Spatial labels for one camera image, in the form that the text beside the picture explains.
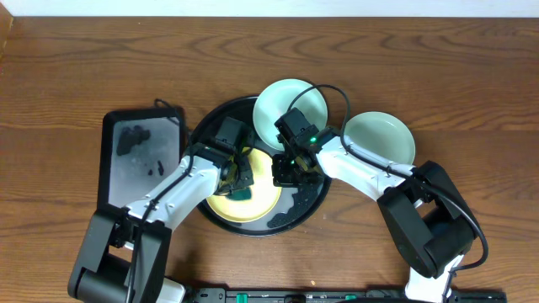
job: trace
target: wire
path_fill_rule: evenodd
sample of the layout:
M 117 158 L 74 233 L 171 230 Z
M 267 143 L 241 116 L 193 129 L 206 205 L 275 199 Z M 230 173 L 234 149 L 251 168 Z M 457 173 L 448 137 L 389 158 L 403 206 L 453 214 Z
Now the wire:
M 154 210 L 155 206 L 159 203 L 159 200 L 167 194 L 170 189 L 172 189 L 174 186 L 176 186 L 178 183 L 180 183 L 185 177 L 187 177 L 190 172 L 191 168 L 193 168 L 193 142 L 191 142 L 191 137 L 189 135 L 189 130 L 187 129 L 187 125 L 185 125 L 185 120 L 182 119 L 181 115 L 179 114 L 178 110 L 170 105 L 167 101 L 161 100 L 159 98 L 155 99 L 153 102 L 155 107 L 160 107 L 159 104 L 163 104 L 164 106 L 174 109 L 174 113 L 176 114 L 176 118 L 178 118 L 178 127 L 179 131 L 183 131 L 185 135 L 187 136 L 187 145 L 189 146 L 189 165 L 187 169 L 185 169 L 184 173 L 181 174 L 176 180 L 174 180 L 169 186 L 167 186 L 164 190 L 162 190 L 159 194 L 155 196 L 155 198 L 150 200 L 149 205 L 147 206 L 146 210 L 144 211 L 144 215 L 142 215 L 141 223 L 139 224 L 139 230 L 136 235 L 136 240 L 133 245 L 133 253 L 131 257 L 131 271 L 129 276 L 129 282 L 127 284 L 127 295 L 125 296 L 125 303 L 131 303 L 134 298 L 134 287 L 135 287 L 135 275 L 136 275 L 136 261 L 138 259 L 138 252 L 141 249 L 141 239 L 142 239 L 142 233 L 144 232 L 144 224 L 147 221 L 148 216 L 150 215 L 150 212 Z
M 469 263 L 467 265 L 462 265 L 462 266 L 457 266 L 455 268 L 452 268 L 450 271 L 449 271 L 449 275 L 450 275 L 450 278 L 448 279 L 447 281 L 447 284 L 446 284 L 446 288 L 444 289 L 444 292 L 442 294 L 444 300 L 446 300 L 446 295 L 447 295 L 447 292 L 449 291 L 449 287 L 451 285 L 451 281 L 452 281 L 452 278 L 453 276 L 455 276 L 455 272 L 459 271 L 459 270 L 466 270 L 466 269 L 471 269 L 471 268 L 476 268 L 480 265 L 482 265 L 483 263 L 485 263 L 487 261 L 487 257 L 488 257 L 488 243 L 487 243 L 487 238 L 485 237 L 483 231 L 481 230 L 481 228 L 479 227 L 479 225 L 472 219 L 472 217 L 466 213 L 466 211 L 464 211 L 456 201 L 456 199 L 451 196 L 451 194 L 447 193 L 444 189 L 440 189 L 436 186 L 434 186 L 433 184 L 431 185 L 428 185 L 427 183 L 425 182 L 421 182 L 419 181 L 418 179 L 415 179 L 415 178 L 411 178 L 411 176 L 408 176 L 407 174 L 404 174 L 404 173 L 400 173 L 398 171 L 394 171 L 391 169 L 391 166 L 383 166 L 381 165 L 380 163 L 378 162 L 374 162 L 368 158 L 365 158 L 363 157 L 362 155 L 359 155 L 357 154 L 355 151 L 352 150 L 352 148 L 350 147 L 350 145 L 347 145 L 345 142 L 344 142 L 344 129 L 346 127 L 346 124 L 348 123 L 348 121 L 350 120 L 350 100 L 348 99 L 348 96 L 346 95 L 346 93 L 340 89 L 340 88 L 337 88 L 333 85 L 330 85 L 330 84 L 317 84 L 317 85 L 313 85 L 311 86 L 310 88 L 307 88 L 305 89 L 303 92 L 301 92 L 300 94 L 298 94 L 293 100 L 292 100 L 292 103 L 290 104 L 290 106 L 288 107 L 288 110 L 291 110 L 292 108 L 292 105 L 294 105 L 294 103 L 302 96 L 304 95 L 305 93 L 311 91 L 312 89 L 315 89 L 315 88 L 331 88 L 337 92 L 339 92 L 343 98 L 344 98 L 344 101 L 346 102 L 346 114 L 344 115 L 344 120 L 343 120 L 343 124 L 341 126 L 341 129 L 340 129 L 340 143 L 341 145 L 344 147 L 344 149 L 349 153 L 351 154 L 352 156 L 360 159 L 361 161 L 369 164 L 369 165 L 372 165 L 373 167 L 376 167 L 378 169 L 381 169 L 382 171 L 388 173 L 388 174 L 392 174 L 394 176 L 397 176 L 397 177 L 400 177 L 400 178 L 404 178 L 406 180 L 410 180 L 412 182 L 414 182 L 416 185 L 418 185 L 420 188 L 424 189 L 425 191 L 429 192 L 429 193 L 432 193 L 432 194 L 435 194 L 437 195 L 438 197 L 444 199 L 445 201 L 449 202 L 449 204 L 451 204 L 451 206 L 455 207 L 456 210 L 458 210 L 461 215 L 464 217 L 464 219 L 466 219 L 467 223 L 472 227 L 473 229 L 473 232 L 478 235 L 478 238 L 479 240 L 481 241 L 481 245 L 483 246 L 483 254 L 481 256 L 481 258 L 474 262 L 474 263 Z

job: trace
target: black bracket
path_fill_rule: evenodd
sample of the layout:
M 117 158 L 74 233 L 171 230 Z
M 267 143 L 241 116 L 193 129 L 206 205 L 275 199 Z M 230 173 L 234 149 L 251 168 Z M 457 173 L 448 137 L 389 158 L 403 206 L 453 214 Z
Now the black bracket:
M 412 178 L 444 189 L 477 223 L 440 165 L 427 162 L 414 171 Z M 434 200 L 436 208 L 422 218 L 414 207 L 418 199 L 425 203 Z M 440 277 L 445 266 L 459 254 L 467 253 L 477 237 L 455 207 L 441 197 L 426 194 L 410 180 L 389 189 L 377 202 L 397 250 L 410 267 L 424 277 Z

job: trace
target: wood grain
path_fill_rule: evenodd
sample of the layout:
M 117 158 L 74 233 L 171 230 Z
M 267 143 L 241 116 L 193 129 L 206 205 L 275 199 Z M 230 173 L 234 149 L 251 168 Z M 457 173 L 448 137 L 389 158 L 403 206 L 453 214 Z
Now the wood grain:
M 0 62 L 2 61 L 3 49 L 8 41 L 9 30 L 13 17 L 11 13 L 0 3 Z
M 95 210 L 107 112 L 159 97 L 194 127 L 286 77 L 340 86 L 353 114 L 396 115 L 414 133 L 415 163 L 446 167 L 491 247 L 456 287 L 539 300 L 539 21 L 204 18 L 13 24 L 0 76 L 0 300 L 73 301 L 67 280 Z M 344 103 L 326 96 L 339 125 Z M 195 210 L 167 265 L 186 283 L 236 288 L 364 289 L 408 276 L 376 204 L 340 182 L 276 237 L 235 236 Z

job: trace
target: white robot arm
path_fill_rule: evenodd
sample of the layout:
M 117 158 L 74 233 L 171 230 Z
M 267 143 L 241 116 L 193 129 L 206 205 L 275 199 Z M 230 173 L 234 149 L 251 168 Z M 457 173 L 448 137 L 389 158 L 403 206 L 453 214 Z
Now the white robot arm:
M 301 122 L 302 114 L 298 116 L 298 111 L 292 110 L 280 120 L 281 126 L 286 126 L 288 114 L 292 115 L 288 118 L 294 123 Z M 432 162 L 422 167 L 391 162 L 354 145 L 346 137 L 341 140 L 330 129 L 318 131 L 309 126 L 307 133 L 304 133 L 305 128 L 297 128 L 301 131 L 295 133 L 290 131 L 294 127 L 278 128 L 286 146 L 287 161 L 295 159 L 302 168 L 299 173 L 323 173 L 376 200 L 398 251 L 411 266 L 406 296 L 412 300 L 441 303 L 443 295 L 447 295 L 445 289 L 450 281 L 450 270 L 462 260 L 476 235 L 462 219 L 461 212 L 443 199 L 423 192 L 408 179 L 443 183 L 445 190 L 460 197 L 445 171 Z M 315 136 L 316 143 L 309 143 L 305 136 Z M 135 268 L 133 301 L 181 302 L 183 286 L 168 279 L 163 282 L 170 235 L 203 199 L 213 195 L 223 184 L 243 179 L 236 178 L 238 170 L 230 165 L 232 155 L 199 146 L 194 155 L 184 157 L 178 168 L 144 198 L 128 204 L 121 211 L 96 211 L 70 278 L 69 294 L 85 302 L 122 302 L 129 273 Z M 189 174 L 179 180 L 191 161 Z M 275 158 L 274 165 L 280 165 Z M 389 174 L 380 167 L 390 167 L 399 174 Z M 275 176 L 274 183 L 279 184 Z M 429 218 L 421 218 L 415 208 L 433 199 L 440 210 Z M 466 204 L 462 203 L 461 210 L 472 217 Z M 152 209 L 143 220 L 148 207 Z M 125 260 L 108 254 L 110 245 L 132 248 L 135 235 L 141 235 L 138 263 L 130 266 Z M 110 275 L 111 272 L 123 274 Z

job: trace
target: black cable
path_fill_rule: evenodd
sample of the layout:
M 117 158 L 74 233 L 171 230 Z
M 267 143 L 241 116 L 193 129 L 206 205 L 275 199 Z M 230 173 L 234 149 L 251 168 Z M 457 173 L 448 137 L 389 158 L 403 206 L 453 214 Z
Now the black cable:
M 483 263 L 485 263 L 487 261 L 487 257 L 488 257 L 488 243 L 487 243 L 487 238 L 485 237 L 483 231 L 481 231 L 481 228 L 479 227 L 478 224 L 476 224 L 476 222 L 472 219 L 472 217 L 470 217 L 470 215 L 468 215 L 466 213 L 466 211 L 464 211 L 456 201 L 456 199 L 454 197 L 452 197 L 449 193 L 447 193 L 444 189 L 440 189 L 440 188 L 437 188 L 435 187 L 434 185 L 428 185 L 427 183 L 424 183 L 424 182 L 421 182 L 419 181 L 418 179 L 415 179 L 415 178 L 411 178 L 410 176 L 408 176 L 407 174 L 404 174 L 404 173 L 400 173 L 398 171 L 394 171 L 391 169 L 391 166 L 387 166 L 387 167 L 384 167 L 383 165 L 377 163 L 377 162 L 374 162 L 370 159 L 367 159 L 365 157 L 363 157 L 362 155 L 359 155 L 357 154 L 356 152 L 354 152 L 352 150 L 352 148 L 350 147 L 350 145 L 347 145 L 345 142 L 344 142 L 344 129 L 346 127 L 346 124 L 348 123 L 348 121 L 350 120 L 350 100 L 348 99 L 348 96 L 346 95 L 346 93 L 340 89 L 340 88 L 337 88 L 333 85 L 330 85 L 330 84 L 317 84 L 317 85 L 313 85 L 311 86 L 310 88 L 307 88 L 305 89 L 303 92 L 301 92 L 300 94 L 298 94 L 294 100 L 292 100 L 292 103 L 290 104 L 290 106 L 288 107 L 288 110 L 291 110 L 292 108 L 292 105 L 294 105 L 294 103 L 302 96 L 304 95 L 305 93 L 309 92 L 310 90 L 312 89 L 315 89 L 315 88 L 331 88 L 333 90 L 336 90 L 337 92 L 339 92 L 343 98 L 344 98 L 344 101 L 346 102 L 346 114 L 344 115 L 344 120 L 343 120 L 343 125 L 341 126 L 341 129 L 340 129 L 340 143 L 341 145 L 344 147 L 344 149 L 349 153 L 351 154 L 352 156 L 360 159 L 361 161 L 373 166 L 373 167 L 376 167 L 378 169 L 381 169 L 382 171 L 388 173 L 388 174 L 392 174 L 394 176 L 397 176 L 397 177 L 400 177 L 400 178 L 404 178 L 404 179 L 407 179 L 407 180 L 410 180 L 412 182 L 414 182 L 416 185 L 418 185 L 420 188 L 424 189 L 425 191 L 429 192 L 429 193 L 432 193 L 432 194 L 435 194 L 437 195 L 438 197 L 444 199 L 445 201 L 449 202 L 449 204 L 451 204 L 453 207 L 455 207 L 460 213 L 461 215 L 464 217 L 464 219 L 466 219 L 467 223 L 472 227 L 473 229 L 473 232 L 475 232 L 476 235 L 478 235 L 479 237 L 479 240 L 481 241 L 481 245 L 483 246 L 483 255 L 481 256 L 481 258 L 474 262 L 474 263 L 469 263 L 469 264 L 466 264 L 466 265 L 461 265 L 461 266 L 457 266 L 455 268 L 452 268 L 450 271 L 449 271 L 449 275 L 450 275 L 450 278 L 448 279 L 447 281 L 447 285 L 446 285 L 446 289 L 444 290 L 443 292 L 443 297 L 444 297 L 444 300 L 446 299 L 446 294 L 447 292 L 449 291 L 449 286 L 451 285 L 451 280 L 453 278 L 453 276 L 455 276 L 455 272 L 459 271 L 459 270 L 466 270 L 466 269 L 471 269 L 471 268 L 476 268 L 480 265 L 482 265 Z
M 191 137 L 189 135 L 189 130 L 187 129 L 187 125 L 185 125 L 185 120 L 182 119 L 181 115 L 179 114 L 178 110 L 170 105 L 167 101 L 161 100 L 161 99 L 155 99 L 153 102 L 155 107 L 159 107 L 159 104 L 163 104 L 166 107 L 170 109 L 174 109 L 174 113 L 176 114 L 176 118 L 178 118 L 178 127 L 179 131 L 183 131 L 185 135 L 187 136 L 187 145 L 189 148 L 189 165 L 187 169 L 185 169 L 184 173 L 181 174 L 176 180 L 174 180 L 169 186 L 167 186 L 164 190 L 162 190 L 159 194 L 155 196 L 155 198 L 150 200 L 150 203 L 146 210 L 144 211 L 144 215 L 142 215 L 141 223 L 139 224 L 138 233 L 136 235 L 136 239 L 133 245 L 133 253 L 131 257 L 131 271 L 129 275 L 129 282 L 127 284 L 127 295 L 125 296 L 125 303 L 131 303 L 134 298 L 134 292 L 133 289 L 135 287 L 135 274 L 136 274 L 136 261 L 138 259 L 138 252 L 141 247 L 141 239 L 142 239 L 142 233 L 144 232 L 144 224 L 146 223 L 146 220 L 148 216 L 150 215 L 150 212 L 154 210 L 155 206 L 159 203 L 159 200 L 167 194 L 170 189 L 172 189 L 174 186 L 176 186 L 178 183 L 180 183 L 185 177 L 187 177 L 191 173 L 191 168 L 193 168 L 193 142 L 191 142 Z

